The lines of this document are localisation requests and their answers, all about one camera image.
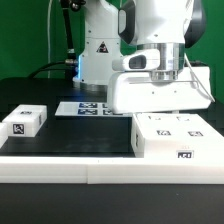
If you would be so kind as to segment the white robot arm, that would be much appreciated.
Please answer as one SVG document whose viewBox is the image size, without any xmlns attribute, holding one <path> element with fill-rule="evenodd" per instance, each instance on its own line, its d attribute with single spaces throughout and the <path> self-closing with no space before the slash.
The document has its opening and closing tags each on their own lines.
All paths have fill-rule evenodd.
<svg viewBox="0 0 224 224">
<path fill-rule="evenodd" d="M 210 69 L 185 50 L 204 34 L 202 0 L 59 0 L 73 83 L 104 91 L 115 114 L 204 109 Z"/>
</svg>

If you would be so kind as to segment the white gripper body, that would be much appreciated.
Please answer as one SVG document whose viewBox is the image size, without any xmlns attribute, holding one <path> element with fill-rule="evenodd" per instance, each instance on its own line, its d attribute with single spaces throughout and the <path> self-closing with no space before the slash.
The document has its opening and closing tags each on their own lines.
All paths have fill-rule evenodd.
<svg viewBox="0 0 224 224">
<path fill-rule="evenodd" d="M 119 72 L 108 84 L 107 104 L 115 114 L 206 109 L 210 69 L 188 67 L 174 81 L 152 81 L 148 72 Z"/>
</svg>

